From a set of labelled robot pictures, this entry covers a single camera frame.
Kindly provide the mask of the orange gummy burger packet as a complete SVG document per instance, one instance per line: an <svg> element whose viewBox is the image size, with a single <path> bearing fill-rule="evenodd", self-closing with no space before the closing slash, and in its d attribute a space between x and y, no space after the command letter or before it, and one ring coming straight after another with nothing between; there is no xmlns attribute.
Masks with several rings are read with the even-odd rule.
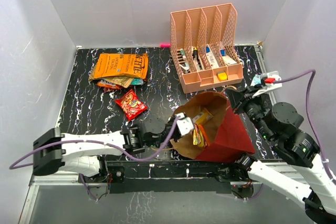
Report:
<svg viewBox="0 0 336 224"><path fill-rule="evenodd" d="M194 124L193 145L201 148L208 146L208 137L206 135L205 129L200 124Z"/></svg>

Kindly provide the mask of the yellow M&M's bag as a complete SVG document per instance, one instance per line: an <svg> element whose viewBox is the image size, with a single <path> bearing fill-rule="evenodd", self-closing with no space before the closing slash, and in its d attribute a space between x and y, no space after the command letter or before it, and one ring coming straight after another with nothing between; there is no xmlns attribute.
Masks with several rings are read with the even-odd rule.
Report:
<svg viewBox="0 0 336 224"><path fill-rule="evenodd" d="M210 119L213 118L213 115L208 111L207 108L204 108L198 115L193 117L192 121L197 125L204 125Z"/></svg>

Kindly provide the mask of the red brown paper bag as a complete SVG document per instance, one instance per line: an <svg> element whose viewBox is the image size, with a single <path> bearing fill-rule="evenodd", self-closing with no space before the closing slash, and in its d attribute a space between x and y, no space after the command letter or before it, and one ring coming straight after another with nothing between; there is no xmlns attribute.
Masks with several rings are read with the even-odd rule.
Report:
<svg viewBox="0 0 336 224"><path fill-rule="evenodd" d="M193 119L205 109L213 116L201 126L206 145L194 145L192 133L177 142L170 140L180 156L198 161L233 163L244 154L256 153L242 120L234 114L229 99L222 92L198 93L174 113L185 113Z"/></svg>

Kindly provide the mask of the red cookie snack packet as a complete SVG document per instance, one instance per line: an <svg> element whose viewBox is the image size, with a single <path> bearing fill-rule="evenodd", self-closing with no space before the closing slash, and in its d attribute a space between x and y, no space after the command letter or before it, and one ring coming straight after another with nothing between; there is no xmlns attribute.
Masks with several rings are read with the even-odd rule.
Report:
<svg viewBox="0 0 336 224"><path fill-rule="evenodd" d="M122 98L116 99L115 103L123 110L128 121L135 119L148 109L148 107L139 100L133 89L129 90Z"/></svg>

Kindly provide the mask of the teal snack bag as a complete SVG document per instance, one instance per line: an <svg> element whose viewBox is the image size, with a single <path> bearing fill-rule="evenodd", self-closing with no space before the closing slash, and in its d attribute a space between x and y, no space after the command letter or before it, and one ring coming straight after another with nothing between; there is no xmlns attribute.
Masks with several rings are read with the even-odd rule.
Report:
<svg viewBox="0 0 336 224"><path fill-rule="evenodd" d="M139 79L139 78L134 78L131 81L131 85L132 86L138 86L138 85L143 85L144 84L144 80L143 79Z"/></svg>

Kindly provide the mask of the gold snack bag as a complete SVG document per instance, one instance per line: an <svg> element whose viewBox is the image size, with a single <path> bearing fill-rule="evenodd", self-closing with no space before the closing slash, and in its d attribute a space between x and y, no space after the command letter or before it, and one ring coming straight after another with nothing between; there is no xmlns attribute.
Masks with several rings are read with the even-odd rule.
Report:
<svg viewBox="0 0 336 224"><path fill-rule="evenodd" d="M89 75L88 81L97 81L99 82L100 80L105 80L117 85L122 86L123 88L128 88L131 85L131 81L134 79L133 77L127 77L127 76L120 76L120 77L105 77L102 79L95 79L94 74L96 71L96 67L94 67Z"/></svg>

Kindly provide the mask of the yellow snack pouch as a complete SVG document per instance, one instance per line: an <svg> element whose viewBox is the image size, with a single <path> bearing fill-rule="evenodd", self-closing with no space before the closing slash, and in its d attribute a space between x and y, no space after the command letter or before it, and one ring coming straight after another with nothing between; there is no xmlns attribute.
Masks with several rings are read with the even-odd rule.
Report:
<svg viewBox="0 0 336 224"><path fill-rule="evenodd" d="M148 54L101 54L93 73L94 79L106 77L132 77L145 79L148 71Z"/></svg>

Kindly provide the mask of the Fox's fruits candy bag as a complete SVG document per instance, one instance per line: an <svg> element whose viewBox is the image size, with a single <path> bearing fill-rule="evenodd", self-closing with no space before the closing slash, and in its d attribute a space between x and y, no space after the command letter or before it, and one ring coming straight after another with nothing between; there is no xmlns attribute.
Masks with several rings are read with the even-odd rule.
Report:
<svg viewBox="0 0 336 224"><path fill-rule="evenodd" d="M110 91L113 91L113 90L123 89L122 86L111 83L111 82L108 82L108 81L105 81L105 80L100 80L97 83L97 86L103 88L104 92L110 92Z"/></svg>

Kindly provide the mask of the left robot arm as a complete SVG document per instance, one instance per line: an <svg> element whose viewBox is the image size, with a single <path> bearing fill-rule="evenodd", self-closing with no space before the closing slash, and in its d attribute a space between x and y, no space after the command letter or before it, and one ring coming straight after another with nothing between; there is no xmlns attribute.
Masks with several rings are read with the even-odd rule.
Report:
<svg viewBox="0 0 336 224"><path fill-rule="evenodd" d="M181 115L173 116L167 123L154 118L107 134L74 135L55 127L33 143L33 175L47 176L63 170L101 182L109 172L99 156L132 157L148 147L159 148L169 140L177 141L192 129L190 120Z"/></svg>

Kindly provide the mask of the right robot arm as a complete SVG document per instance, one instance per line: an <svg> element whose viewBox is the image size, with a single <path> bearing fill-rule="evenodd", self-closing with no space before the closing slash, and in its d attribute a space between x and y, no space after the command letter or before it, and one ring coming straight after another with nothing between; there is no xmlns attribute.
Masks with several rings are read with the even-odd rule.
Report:
<svg viewBox="0 0 336 224"><path fill-rule="evenodd" d="M335 223L335 184L328 177L321 148L299 127L303 117L287 102L264 106L261 86L227 89L235 114L246 114L261 137L284 162L304 179L300 183L264 165L250 154L235 161L234 174L240 180L256 180L296 202L314 223Z"/></svg>

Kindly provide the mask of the light blue packaged item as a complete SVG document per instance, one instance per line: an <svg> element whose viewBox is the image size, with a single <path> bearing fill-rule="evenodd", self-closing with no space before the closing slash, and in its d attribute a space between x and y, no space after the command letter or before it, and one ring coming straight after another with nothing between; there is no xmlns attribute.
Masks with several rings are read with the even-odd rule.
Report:
<svg viewBox="0 0 336 224"><path fill-rule="evenodd" d="M251 86L255 87L255 86L261 86L261 75L260 74L256 74L252 81L251 81Z"/></svg>

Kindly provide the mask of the yellow grey small box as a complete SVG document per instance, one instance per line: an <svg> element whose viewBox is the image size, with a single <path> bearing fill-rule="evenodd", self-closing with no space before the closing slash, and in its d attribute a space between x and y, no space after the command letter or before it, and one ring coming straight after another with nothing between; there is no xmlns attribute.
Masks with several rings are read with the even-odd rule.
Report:
<svg viewBox="0 0 336 224"><path fill-rule="evenodd" d="M228 75L225 71L218 72L217 73L217 78L219 81L226 81L228 79Z"/></svg>

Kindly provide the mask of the white blue box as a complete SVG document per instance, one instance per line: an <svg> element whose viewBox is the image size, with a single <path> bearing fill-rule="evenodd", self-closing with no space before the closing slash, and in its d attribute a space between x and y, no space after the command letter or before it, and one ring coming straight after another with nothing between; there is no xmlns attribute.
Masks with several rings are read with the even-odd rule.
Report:
<svg viewBox="0 0 336 224"><path fill-rule="evenodd" d="M219 68L217 59L216 59L214 53L212 52L209 44L206 45L206 56L207 56L207 59L208 59L208 62L210 64L211 68Z"/></svg>

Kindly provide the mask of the black yellow marker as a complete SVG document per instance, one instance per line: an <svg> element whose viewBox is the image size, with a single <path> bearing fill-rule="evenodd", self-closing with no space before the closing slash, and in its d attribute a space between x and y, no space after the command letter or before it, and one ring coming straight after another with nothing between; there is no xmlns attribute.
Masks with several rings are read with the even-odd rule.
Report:
<svg viewBox="0 0 336 224"><path fill-rule="evenodd" d="M198 64L198 50L196 47L192 46L192 56L197 71L200 71L200 66Z"/></svg>

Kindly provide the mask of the peach plastic file organizer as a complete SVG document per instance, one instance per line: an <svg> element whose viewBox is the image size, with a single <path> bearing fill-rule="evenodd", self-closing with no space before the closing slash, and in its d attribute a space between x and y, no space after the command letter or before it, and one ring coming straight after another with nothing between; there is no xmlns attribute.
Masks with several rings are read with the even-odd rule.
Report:
<svg viewBox="0 0 336 224"><path fill-rule="evenodd" d="M243 64L234 48L237 11L233 4L172 12L170 22L170 51L184 93L243 80Z"/></svg>

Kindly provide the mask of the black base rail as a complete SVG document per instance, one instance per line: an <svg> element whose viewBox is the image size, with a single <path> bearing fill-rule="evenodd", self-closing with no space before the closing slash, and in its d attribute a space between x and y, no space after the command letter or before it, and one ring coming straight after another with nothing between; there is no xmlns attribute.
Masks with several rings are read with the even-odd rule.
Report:
<svg viewBox="0 0 336 224"><path fill-rule="evenodd" d="M227 163L203 161L101 161L92 177L79 176L88 187L104 186L110 194L134 192L215 192L245 199L260 194L262 186Z"/></svg>

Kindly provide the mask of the pink marker on wall edge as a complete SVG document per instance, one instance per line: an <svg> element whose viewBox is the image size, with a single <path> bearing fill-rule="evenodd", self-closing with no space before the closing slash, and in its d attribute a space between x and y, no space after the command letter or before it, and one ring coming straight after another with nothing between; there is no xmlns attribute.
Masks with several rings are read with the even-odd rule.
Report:
<svg viewBox="0 0 336 224"><path fill-rule="evenodd" d="M170 44L165 44L165 43L160 44L160 47L162 48L169 48L170 46L171 46Z"/></svg>

